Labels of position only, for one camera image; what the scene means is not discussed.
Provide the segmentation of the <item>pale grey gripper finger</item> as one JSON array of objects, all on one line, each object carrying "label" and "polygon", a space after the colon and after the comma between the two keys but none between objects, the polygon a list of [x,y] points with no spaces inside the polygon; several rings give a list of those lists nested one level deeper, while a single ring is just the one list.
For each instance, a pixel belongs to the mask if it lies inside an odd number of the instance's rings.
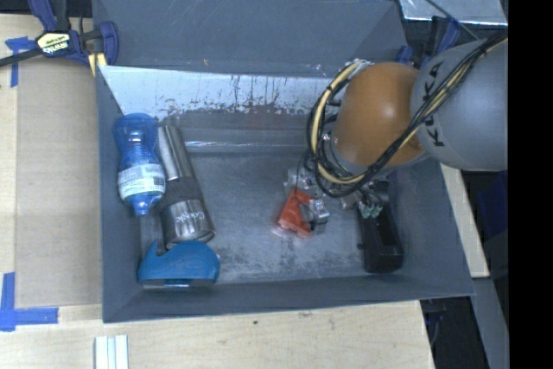
[{"label": "pale grey gripper finger", "polygon": [[299,191],[308,190],[307,176],[303,168],[287,169],[285,181],[283,183],[284,194],[288,196],[295,189]]},{"label": "pale grey gripper finger", "polygon": [[321,198],[311,199],[308,203],[308,223],[312,233],[324,233],[329,221],[330,212]]}]

